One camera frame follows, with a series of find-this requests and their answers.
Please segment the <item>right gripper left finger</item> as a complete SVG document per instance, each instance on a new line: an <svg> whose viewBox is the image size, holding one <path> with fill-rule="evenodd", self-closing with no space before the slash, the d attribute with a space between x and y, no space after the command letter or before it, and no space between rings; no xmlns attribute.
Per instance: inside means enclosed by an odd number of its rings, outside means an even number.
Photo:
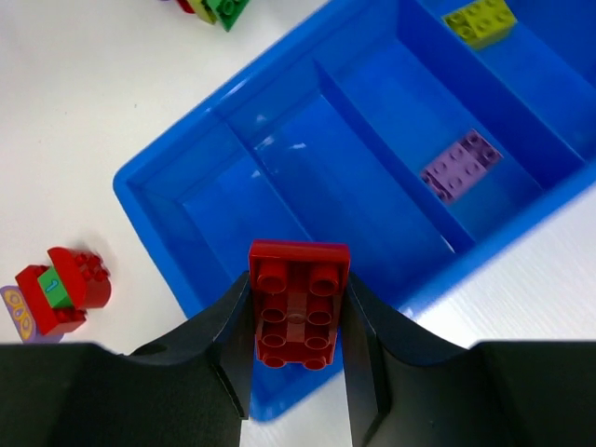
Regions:
<svg viewBox="0 0 596 447"><path fill-rule="evenodd" d="M3 345L5 446L236 446L253 365L250 282L134 352Z"/></svg>

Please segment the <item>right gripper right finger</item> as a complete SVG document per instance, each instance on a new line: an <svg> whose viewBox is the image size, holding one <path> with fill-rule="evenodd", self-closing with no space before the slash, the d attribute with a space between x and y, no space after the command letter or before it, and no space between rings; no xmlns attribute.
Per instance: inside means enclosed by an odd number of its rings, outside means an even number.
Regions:
<svg viewBox="0 0 596 447"><path fill-rule="evenodd" d="M454 345L347 283L342 349L356 446L591 446L595 344Z"/></svg>

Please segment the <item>yellow-green lego brick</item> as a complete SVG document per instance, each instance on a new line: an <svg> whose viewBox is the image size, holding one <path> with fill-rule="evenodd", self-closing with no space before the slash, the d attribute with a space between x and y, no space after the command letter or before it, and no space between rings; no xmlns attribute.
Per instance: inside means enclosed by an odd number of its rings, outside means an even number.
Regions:
<svg viewBox="0 0 596 447"><path fill-rule="evenodd" d="M507 37L517 24L504 0L473 1L444 15L442 20L464 43L477 50Z"/></svg>

